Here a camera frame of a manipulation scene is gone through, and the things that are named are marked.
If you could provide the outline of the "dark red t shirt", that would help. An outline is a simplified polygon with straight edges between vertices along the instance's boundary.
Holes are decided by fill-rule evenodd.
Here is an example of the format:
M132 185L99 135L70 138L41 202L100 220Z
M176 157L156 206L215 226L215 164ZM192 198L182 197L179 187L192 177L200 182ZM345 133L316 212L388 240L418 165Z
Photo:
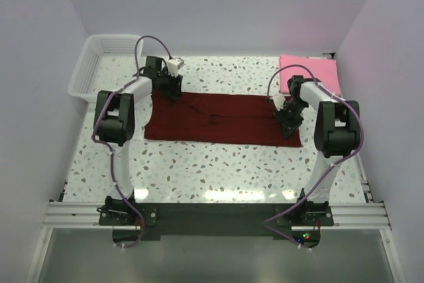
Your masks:
M299 133L284 137L275 107L260 95L184 92L177 100L152 94L144 137L154 141L301 147Z

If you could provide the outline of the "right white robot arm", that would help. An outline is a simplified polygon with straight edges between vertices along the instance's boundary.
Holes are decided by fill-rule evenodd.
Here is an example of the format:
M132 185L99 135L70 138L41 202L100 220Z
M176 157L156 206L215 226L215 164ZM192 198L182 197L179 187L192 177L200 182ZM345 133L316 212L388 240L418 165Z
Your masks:
M279 94L268 97L267 102L274 104L274 116L285 139L300 128L304 109L311 107L316 111L313 140L317 158L296 204L282 215L295 214L299 223L310 225L319 214L326 214L331 187L342 163L362 146L363 126L359 104L330 93L318 80L293 76L288 87L289 99Z

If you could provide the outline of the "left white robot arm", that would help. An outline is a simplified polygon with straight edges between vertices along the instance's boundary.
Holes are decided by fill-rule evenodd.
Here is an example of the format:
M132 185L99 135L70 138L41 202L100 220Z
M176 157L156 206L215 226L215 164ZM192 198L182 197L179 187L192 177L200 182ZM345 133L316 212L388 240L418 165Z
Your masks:
M117 91L101 90L97 94L92 140L109 149L112 190L109 198L123 201L114 217L123 225L136 220L137 208L126 202L134 194L129 170L129 146L135 132L135 104L151 93L170 100L182 96L183 76L179 74L182 58L167 60L147 56L145 65L137 68L129 83Z

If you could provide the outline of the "white plastic basket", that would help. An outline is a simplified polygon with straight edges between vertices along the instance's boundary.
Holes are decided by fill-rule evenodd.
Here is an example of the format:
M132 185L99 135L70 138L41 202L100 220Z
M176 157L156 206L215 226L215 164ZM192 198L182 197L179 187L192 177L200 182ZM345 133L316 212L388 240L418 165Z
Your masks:
M83 45L68 85L68 94L94 103L101 90L116 91L134 79L143 42L131 34L95 34Z

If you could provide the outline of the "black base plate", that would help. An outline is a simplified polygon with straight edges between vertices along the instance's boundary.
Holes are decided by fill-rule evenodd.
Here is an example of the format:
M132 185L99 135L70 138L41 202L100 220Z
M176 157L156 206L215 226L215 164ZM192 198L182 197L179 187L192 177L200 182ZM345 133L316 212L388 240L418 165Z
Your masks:
M328 203L133 203L107 198L99 224L112 226L113 241L159 241L163 236L291 238L309 247L322 226L334 224Z

